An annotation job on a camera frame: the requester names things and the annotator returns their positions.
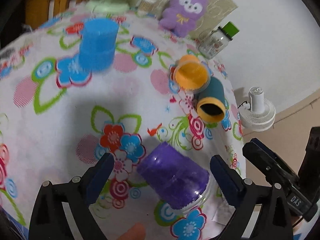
yellow bow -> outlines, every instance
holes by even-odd
[[[189,18],[185,18],[183,17],[183,15],[181,15],[180,13],[177,14],[178,20],[177,22],[179,22],[180,24],[183,24],[183,22],[188,22]]]

purple cup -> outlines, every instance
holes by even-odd
[[[174,210],[202,198],[209,172],[163,142],[145,157],[137,172]]]

fan base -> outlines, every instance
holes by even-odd
[[[95,13],[124,14],[129,10],[129,5],[124,2],[101,2],[90,0],[86,8]]]

blue flower print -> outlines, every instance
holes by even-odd
[[[226,110],[226,114],[224,115],[223,120],[221,121],[222,127],[225,131],[231,130],[231,122],[229,120],[229,110]]]
[[[180,218],[175,222],[170,232],[177,240],[199,240],[201,230],[204,228],[207,217],[202,213],[201,208],[191,211],[186,218]]]
[[[208,66],[207,62],[201,61],[201,63],[206,66],[207,70],[209,71],[209,75],[213,76],[213,72],[212,72],[211,68]]]
[[[169,79],[169,89],[173,94],[178,94],[180,88],[173,80]]]
[[[101,157],[105,154],[105,153],[110,153],[110,150],[108,148],[104,148],[102,147],[100,144],[97,144],[95,150],[94,150],[94,157],[97,160],[100,160]]]
[[[143,37],[132,37],[130,41],[131,46],[137,47],[141,50],[142,53],[146,55],[153,55],[157,51],[157,47],[153,45],[151,41]]]
[[[143,53],[138,52],[133,55],[133,61],[141,67],[149,67],[151,65],[151,60],[146,57]]]
[[[225,70],[221,71],[222,76],[226,79],[228,77],[228,74]]]
[[[44,78],[51,73],[53,69],[53,63],[49,60],[44,61],[34,72],[34,75],[37,79]]]
[[[42,24],[39,27],[39,29],[49,28],[49,27],[55,25],[57,22],[61,21],[61,19],[62,19],[62,17],[53,17],[52,19],[50,19],[46,23]]]
[[[209,128],[204,129],[204,135],[206,136],[207,139],[212,140],[212,132],[210,131]]]
[[[11,66],[1,68],[0,69],[0,79],[9,76],[11,70],[12,70]]]
[[[79,54],[74,57],[66,57],[57,61],[56,70],[57,85],[59,88],[67,88],[71,85],[85,86],[92,78],[92,72],[85,71],[78,60]]]
[[[11,197],[16,198],[18,196],[17,186],[12,179],[6,178],[5,188]]]
[[[124,134],[120,139],[120,149],[127,152],[127,158],[132,160],[133,164],[138,164],[146,153],[141,141],[141,137],[138,134]]]

white wall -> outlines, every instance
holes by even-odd
[[[219,55],[237,102],[259,85],[280,112],[319,89],[320,28],[304,3],[233,1],[238,8],[221,25],[232,21],[240,32]]]

